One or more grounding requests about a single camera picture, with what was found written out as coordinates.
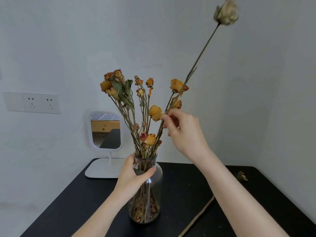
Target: glass vase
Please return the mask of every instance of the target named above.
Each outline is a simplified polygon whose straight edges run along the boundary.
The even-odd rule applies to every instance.
[[[147,224],[154,221],[160,213],[162,169],[156,163],[157,153],[150,159],[141,159],[134,153],[134,171],[136,175],[156,167],[154,175],[139,188],[128,202],[130,218],[136,223]]]

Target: white wall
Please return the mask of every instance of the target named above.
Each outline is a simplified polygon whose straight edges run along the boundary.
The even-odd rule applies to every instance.
[[[85,115],[116,111],[107,71],[153,77],[164,107],[223,0],[0,0],[0,92],[58,94],[62,114],[6,111],[0,95],[0,236],[19,236],[93,158]],[[225,164],[258,167],[316,221],[314,0],[239,0],[183,96]],[[133,151],[125,131],[126,157]],[[187,162],[164,135],[159,161]]]

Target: black table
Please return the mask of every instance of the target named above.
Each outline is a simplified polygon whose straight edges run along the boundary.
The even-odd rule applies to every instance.
[[[177,237],[212,197],[212,191],[204,176],[194,165],[159,164],[163,170],[160,216],[149,225],[139,225],[129,219],[125,206],[114,219],[107,237]],[[87,167],[47,207],[22,237],[69,237],[85,223],[110,195],[116,184],[116,179],[85,177]],[[256,168],[227,168],[233,174],[240,170],[245,173],[248,178],[248,183],[243,184],[245,188],[291,237],[316,236],[316,225]],[[236,235],[218,203],[214,201],[186,236]]]

